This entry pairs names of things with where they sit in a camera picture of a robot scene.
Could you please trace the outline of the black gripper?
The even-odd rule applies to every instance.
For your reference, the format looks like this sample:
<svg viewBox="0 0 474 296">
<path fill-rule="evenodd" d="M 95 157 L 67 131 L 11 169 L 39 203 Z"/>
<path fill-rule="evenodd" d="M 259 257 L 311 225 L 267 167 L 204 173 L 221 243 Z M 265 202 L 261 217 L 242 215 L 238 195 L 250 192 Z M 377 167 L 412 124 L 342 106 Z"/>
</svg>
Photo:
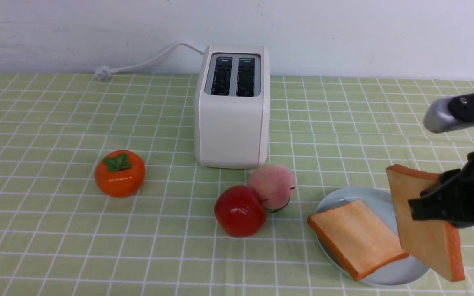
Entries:
<svg viewBox="0 0 474 296">
<path fill-rule="evenodd" d="M 467 156 L 463 169 L 439 174 L 434 185 L 408 200 L 414 221 L 446 221 L 474 226 L 474 152 Z"/>
</svg>

